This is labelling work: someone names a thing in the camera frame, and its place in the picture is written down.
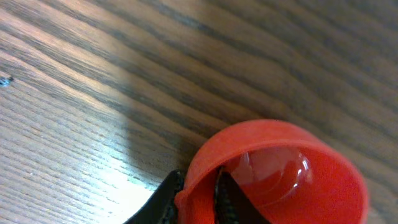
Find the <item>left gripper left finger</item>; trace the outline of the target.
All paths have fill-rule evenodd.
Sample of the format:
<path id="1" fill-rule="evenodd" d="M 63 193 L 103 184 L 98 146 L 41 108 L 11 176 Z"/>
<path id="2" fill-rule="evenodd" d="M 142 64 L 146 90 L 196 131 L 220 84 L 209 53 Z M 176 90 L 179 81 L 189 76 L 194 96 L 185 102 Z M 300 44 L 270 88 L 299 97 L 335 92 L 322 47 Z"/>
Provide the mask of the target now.
<path id="1" fill-rule="evenodd" d="M 183 189 L 184 176 L 173 170 L 154 191 L 144 206 L 124 224 L 176 224 L 178 208 L 175 196 Z"/>

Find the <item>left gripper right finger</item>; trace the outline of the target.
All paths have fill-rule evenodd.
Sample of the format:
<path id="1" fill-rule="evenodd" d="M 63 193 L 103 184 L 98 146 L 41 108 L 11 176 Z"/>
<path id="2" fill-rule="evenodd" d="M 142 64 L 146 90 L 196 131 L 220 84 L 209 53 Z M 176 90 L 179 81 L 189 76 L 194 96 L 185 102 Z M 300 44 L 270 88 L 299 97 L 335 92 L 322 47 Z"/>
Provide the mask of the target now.
<path id="1" fill-rule="evenodd" d="M 271 224 L 224 167 L 218 169 L 214 201 L 217 224 Z"/>

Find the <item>red plastic measuring scoop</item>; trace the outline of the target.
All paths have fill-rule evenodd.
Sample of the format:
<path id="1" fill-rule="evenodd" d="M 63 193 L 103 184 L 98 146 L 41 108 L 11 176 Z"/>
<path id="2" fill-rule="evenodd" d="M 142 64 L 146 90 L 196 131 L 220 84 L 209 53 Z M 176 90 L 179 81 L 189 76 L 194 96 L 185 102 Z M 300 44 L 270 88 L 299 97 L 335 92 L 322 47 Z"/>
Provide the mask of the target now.
<path id="1" fill-rule="evenodd" d="M 234 124 L 195 154 L 176 195 L 179 223 L 214 223 L 220 171 L 231 174 L 272 223 L 365 223 L 366 184 L 355 166 L 308 131 L 285 121 Z"/>

